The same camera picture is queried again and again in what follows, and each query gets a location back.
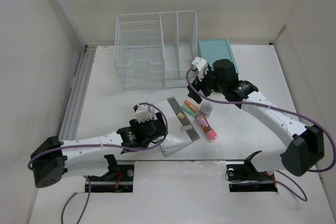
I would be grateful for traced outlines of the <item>pink pencil tube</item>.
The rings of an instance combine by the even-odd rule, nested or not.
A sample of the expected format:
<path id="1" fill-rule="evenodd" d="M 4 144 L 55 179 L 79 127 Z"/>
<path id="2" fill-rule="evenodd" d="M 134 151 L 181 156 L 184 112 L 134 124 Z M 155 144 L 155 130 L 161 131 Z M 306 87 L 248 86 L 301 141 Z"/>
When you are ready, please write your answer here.
<path id="1" fill-rule="evenodd" d="M 199 114 L 195 118 L 195 120 L 196 120 L 196 123 L 199 125 L 199 127 L 205 133 L 207 140 L 209 142 L 214 142 L 217 138 L 217 133 L 212 129 L 207 119 L 202 114 Z"/>

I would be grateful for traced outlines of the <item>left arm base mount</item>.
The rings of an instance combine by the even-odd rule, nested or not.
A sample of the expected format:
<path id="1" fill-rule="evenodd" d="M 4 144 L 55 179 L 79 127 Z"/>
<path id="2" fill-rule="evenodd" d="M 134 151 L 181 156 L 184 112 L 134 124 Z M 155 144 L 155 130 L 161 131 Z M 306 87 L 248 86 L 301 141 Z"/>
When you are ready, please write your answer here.
<path id="1" fill-rule="evenodd" d="M 107 171 L 102 176 L 88 176 L 92 193 L 132 193 L 135 162 L 117 161 L 114 155 L 105 155 Z"/>

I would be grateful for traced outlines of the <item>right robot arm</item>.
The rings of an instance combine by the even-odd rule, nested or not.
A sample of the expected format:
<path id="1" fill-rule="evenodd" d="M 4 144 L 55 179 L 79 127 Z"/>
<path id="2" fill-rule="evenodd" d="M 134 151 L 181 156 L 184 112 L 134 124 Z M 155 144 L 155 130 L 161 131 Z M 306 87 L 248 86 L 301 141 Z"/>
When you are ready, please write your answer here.
<path id="1" fill-rule="evenodd" d="M 234 64 L 228 59 L 209 65 L 196 57 L 191 71 L 197 73 L 188 83 L 188 96 L 195 102 L 208 100 L 213 93 L 221 93 L 227 102 L 258 119 L 283 143 L 285 150 L 256 151 L 245 159 L 244 175 L 254 179 L 262 172 L 285 169 L 300 177 L 324 157 L 323 131 L 317 125 L 307 126 L 274 106 L 249 81 L 240 80 Z"/>

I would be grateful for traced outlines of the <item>clear jar of paper clips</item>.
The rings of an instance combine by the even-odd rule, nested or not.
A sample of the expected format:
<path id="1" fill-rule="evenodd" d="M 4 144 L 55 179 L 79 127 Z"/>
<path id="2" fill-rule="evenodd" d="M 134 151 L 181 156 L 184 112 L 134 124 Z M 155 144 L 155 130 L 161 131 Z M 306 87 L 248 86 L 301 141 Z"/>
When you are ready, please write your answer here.
<path id="1" fill-rule="evenodd" d="M 213 111 L 213 106 L 209 102 L 203 102 L 200 107 L 200 113 L 205 117 L 208 118 Z"/>

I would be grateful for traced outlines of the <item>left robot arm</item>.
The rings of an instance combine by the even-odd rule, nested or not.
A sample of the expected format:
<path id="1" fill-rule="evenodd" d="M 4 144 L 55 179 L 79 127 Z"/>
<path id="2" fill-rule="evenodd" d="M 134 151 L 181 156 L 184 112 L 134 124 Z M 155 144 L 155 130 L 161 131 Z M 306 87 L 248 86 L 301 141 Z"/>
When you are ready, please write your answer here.
<path id="1" fill-rule="evenodd" d="M 137 122 L 103 136 L 78 141 L 47 138 L 30 155 L 28 169 L 33 172 L 36 188 L 58 183 L 63 177 L 96 176 L 112 180 L 117 176 L 116 155 L 136 153 L 158 147 L 167 137 L 166 116 Z"/>

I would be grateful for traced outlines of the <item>orange highlighter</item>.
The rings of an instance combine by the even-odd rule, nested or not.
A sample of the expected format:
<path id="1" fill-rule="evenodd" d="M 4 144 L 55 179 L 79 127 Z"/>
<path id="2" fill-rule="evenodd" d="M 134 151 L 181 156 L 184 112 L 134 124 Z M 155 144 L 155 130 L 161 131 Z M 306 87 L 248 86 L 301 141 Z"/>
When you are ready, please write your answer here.
<path id="1" fill-rule="evenodd" d="M 185 100 L 184 104 L 189 107 L 194 113 L 198 113 L 199 112 L 199 108 L 192 102 Z"/>

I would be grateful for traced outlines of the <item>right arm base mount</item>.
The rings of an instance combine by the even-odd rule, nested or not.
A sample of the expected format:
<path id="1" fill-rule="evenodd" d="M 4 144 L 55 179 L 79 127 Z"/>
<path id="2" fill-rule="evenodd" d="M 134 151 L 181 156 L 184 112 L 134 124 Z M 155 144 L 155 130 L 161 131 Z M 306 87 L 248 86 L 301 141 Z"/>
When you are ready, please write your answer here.
<path id="1" fill-rule="evenodd" d="M 258 172 L 251 163 L 253 157 L 261 151 L 256 151 L 245 159 L 226 162 L 225 179 L 229 182 L 231 193 L 273 192 L 278 188 L 273 173 Z"/>

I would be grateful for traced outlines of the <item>gray white booklet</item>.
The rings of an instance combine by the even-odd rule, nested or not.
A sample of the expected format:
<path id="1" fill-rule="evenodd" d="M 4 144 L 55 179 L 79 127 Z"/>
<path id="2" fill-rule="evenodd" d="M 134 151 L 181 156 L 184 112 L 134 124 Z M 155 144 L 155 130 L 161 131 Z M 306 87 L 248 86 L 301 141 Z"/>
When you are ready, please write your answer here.
<path id="1" fill-rule="evenodd" d="M 161 144 L 165 157 L 173 155 L 200 138 L 192 122 L 174 97 L 163 100 L 157 103 L 156 106 L 163 112 L 168 123 L 168 135 Z M 183 119 L 177 116 L 179 113 L 184 114 Z M 182 132 L 181 126 L 186 125 L 192 125 L 193 128 Z"/>

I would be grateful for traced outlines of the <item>teal drawer box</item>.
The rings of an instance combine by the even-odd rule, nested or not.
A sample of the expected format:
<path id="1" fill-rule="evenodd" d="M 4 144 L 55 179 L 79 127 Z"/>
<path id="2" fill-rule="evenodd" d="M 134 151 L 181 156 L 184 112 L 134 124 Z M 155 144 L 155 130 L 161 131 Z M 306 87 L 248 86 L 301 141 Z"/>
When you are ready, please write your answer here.
<path id="1" fill-rule="evenodd" d="M 228 39 L 199 40 L 197 56 L 205 59 L 211 66 L 216 60 L 228 59 L 234 64 L 236 72 L 239 73 Z"/>

